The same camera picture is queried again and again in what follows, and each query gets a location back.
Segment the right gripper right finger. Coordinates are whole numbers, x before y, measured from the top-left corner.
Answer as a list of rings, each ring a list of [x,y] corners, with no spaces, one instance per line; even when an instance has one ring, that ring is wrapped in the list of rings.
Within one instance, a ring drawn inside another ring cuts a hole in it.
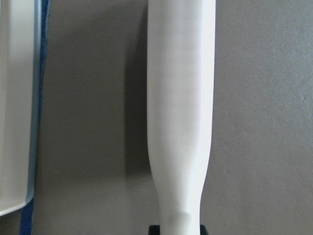
[[[208,231],[204,225],[200,225],[200,235],[208,235]]]

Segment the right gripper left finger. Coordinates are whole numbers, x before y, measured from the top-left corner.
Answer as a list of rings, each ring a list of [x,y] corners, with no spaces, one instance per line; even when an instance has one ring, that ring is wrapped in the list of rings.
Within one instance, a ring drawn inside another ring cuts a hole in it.
[[[160,235],[160,226],[159,225],[149,226],[149,235]]]

